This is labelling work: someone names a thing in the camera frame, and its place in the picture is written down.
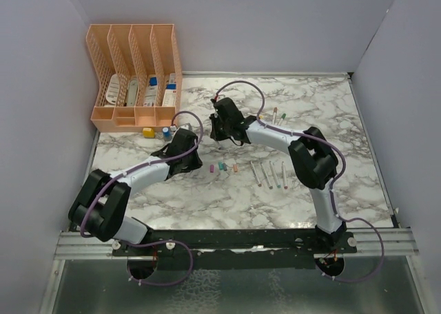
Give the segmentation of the grey marker pen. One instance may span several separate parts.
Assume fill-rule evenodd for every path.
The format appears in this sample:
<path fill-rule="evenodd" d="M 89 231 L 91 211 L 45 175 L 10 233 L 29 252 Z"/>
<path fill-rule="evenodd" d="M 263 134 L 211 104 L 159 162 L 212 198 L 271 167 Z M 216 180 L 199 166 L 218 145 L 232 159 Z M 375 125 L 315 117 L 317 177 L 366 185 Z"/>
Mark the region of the grey marker pen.
<path fill-rule="evenodd" d="M 263 176 L 264 176 L 264 179 L 265 179 L 265 182 L 266 182 L 268 188 L 269 189 L 273 189 L 274 187 L 273 187 L 273 185 L 272 185 L 272 183 L 271 183 L 271 181 L 269 179 L 269 175 L 267 173 L 267 170 L 265 169 L 265 167 L 264 167 L 264 165 L 262 163 L 260 163 L 260 168 L 262 170 L 262 173 L 263 173 Z"/>

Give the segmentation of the magenta marker pen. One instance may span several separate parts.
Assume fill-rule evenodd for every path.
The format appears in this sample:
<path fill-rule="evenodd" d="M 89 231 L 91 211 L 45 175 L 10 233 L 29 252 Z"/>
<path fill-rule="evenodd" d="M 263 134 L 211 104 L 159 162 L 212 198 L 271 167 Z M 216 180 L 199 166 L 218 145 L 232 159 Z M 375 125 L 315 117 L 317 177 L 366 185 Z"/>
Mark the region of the magenta marker pen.
<path fill-rule="evenodd" d="M 281 163 L 281 171 L 282 171 L 282 177 L 283 177 L 283 188 L 288 189 L 287 170 L 285 167 L 285 162 L 283 162 L 283 161 Z"/>

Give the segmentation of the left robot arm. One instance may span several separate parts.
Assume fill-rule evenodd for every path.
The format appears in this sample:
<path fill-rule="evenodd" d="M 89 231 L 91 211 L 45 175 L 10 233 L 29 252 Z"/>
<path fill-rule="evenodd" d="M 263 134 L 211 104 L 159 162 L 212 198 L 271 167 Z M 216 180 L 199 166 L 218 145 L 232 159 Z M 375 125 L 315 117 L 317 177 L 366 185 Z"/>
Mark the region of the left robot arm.
<path fill-rule="evenodd" d="M 69 210 L 70 222 L 78 227 L 84 222 L 83 230 L 100 241 L 124 241 L 135 254 L 145 255 L 152 247 L 149 227 L 126 216 L 128 201 L 150 185 L 201 168 L 197 140 L 194 132 L 180 128 L 171 142 L 138 165 L 112 174 L 95 169 Z"/>

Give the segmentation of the teal marker pen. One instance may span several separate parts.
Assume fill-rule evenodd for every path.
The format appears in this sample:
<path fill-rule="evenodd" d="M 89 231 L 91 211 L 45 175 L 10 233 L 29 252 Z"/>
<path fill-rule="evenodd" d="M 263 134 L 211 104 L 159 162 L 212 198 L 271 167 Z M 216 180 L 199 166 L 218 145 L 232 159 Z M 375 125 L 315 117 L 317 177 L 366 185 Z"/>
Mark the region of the teal marker pen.
<path fill-rule="evenodd" d="M 273 164 L 272 161 L 269 162 L 269 167 L 270 167 L 270 170 L 271 170 L 271 174 L 272 174 L 272 176 L 274 178 L 275 185 L 276 185 L 277 188 L 280 189 L 281 188 L 281 184 L 280 184 L 280 181 L 279 181 L 279 178 L 278 178 L 278 174 L 276 173 L 275 165 Z"/>

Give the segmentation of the peach marker pen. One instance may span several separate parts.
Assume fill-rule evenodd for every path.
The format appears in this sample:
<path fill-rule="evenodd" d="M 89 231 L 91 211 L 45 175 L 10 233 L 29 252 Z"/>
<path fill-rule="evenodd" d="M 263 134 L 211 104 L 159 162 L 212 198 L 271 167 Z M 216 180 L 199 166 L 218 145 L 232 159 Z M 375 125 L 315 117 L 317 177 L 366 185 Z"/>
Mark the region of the peach marker pen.
<path fill-rule="evenodd" d="M 258 185 L 258 187 L 262 187 L 262 182 L 261 182 L 261 180 L 260 180 L 260 178 L 258 176 L 258 173 L 256 171 L 256 167 L 255 167 L 255 165 L 254 165 L 254 163 L 252 161 L 250 161 L 250 166 L 251 166 L 251 170 L 252 170 L 252 173 L 254 175 L 254 178 L 256 180 L 256 184 Z"/>

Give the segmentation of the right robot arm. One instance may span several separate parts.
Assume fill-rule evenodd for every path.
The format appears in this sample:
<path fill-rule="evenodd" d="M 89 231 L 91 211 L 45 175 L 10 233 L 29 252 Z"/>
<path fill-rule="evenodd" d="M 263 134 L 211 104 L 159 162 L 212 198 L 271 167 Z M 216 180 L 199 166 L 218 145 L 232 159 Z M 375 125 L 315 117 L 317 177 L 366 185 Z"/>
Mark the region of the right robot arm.
<path fill-rule="evenodd" d="M 256 116 L 244 117 L 230 98 L 213 98 L 215 112 L 210 137 L 217 141 L 236 140 L 241 145 L 264 145 L 288 154 L 297 179 L 311 193 L 316 210 L 316 244 L 331 253 L 342 242 L 346 223 L 337 216 L 332 184 L 337 176 L 338 159 L 321 131 L 310 127 L 303 132 L 264 124 Z"/>

